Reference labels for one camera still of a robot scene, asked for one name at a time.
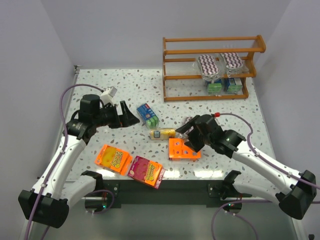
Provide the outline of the orange Scrub Mommy box back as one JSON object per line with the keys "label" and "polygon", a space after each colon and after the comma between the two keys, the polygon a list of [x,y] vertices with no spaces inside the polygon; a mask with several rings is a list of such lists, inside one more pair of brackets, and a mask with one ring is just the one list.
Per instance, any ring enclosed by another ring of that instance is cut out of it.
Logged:
{"label": "orange Scrub Mommy box back", "polygon": [[170,138],[168,141],[168,158],[170,161],[193,161],[202,157],[201,152],[195,152],[185,145],[181,138]]}

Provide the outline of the pink grey zigzag sponge pack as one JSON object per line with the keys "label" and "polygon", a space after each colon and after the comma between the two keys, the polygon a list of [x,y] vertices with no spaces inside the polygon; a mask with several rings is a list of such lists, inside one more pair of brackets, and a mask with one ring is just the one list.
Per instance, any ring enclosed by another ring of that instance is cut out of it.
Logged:
{"label": "pink grey zigzag sponge pack", "polygon": [[226,74],[229,77],[242,74],[245,69],[245,62],[236,52],[222,52],[221,58],[224,62]]}

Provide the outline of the silver scourer pack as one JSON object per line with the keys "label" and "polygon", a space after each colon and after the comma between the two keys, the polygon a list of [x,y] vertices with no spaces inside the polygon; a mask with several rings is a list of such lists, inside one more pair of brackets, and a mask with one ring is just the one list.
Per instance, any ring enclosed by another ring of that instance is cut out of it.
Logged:
{"label": "silver scourer pack", "polygon": [[186,117],[184,119],[184,122],[182,126],[176,129],[176,132],[178,133],[179,137],[186,140],[194,137],[197,134],[197,131],[195,130],[195,127],[193,126],[193,123],[197,116],[194,117]]}

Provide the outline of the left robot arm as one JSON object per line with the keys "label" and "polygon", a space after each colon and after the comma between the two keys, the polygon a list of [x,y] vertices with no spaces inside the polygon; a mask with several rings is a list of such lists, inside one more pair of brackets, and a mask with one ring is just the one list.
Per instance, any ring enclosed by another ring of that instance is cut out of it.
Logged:
{"label": "left robot arm", "polygon": [[120,102],[120,107],[122,113],[118,114],[117,107],[101,95],[86,94],[82,97],[79,110],[66,124],[61,143],[48,167],[31,190],[22,190],[18,196],[27,220],[58,229],[75,203],[92,192],[103,190],[102,175],[89,170],[84,171],[72,186],[64,187],[64,184],[97,128],[127,128],[140,122],[125,101]]}

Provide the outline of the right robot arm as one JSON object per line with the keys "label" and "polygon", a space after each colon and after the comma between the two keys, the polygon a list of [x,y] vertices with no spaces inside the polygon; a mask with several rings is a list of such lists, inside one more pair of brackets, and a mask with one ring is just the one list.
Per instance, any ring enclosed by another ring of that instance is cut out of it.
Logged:
{"label": "right robot arm", "polygon": [[309,170],[300,172],[278,162],[253,146],[249,136],[223,129],[217,122],[218,116],[219,113],[196,115],[176,132],[187,136],[185,144],[193,151],[199,152],[204,146],[209,146],[217,154],[256,171],[276,187],[275,191],[271,191],[251,183],[237,183],[236,178],[232,177],[231,187],[238,193],[278,204],[288,216],[302,220],[320,188],[316,184],[316,176]]}

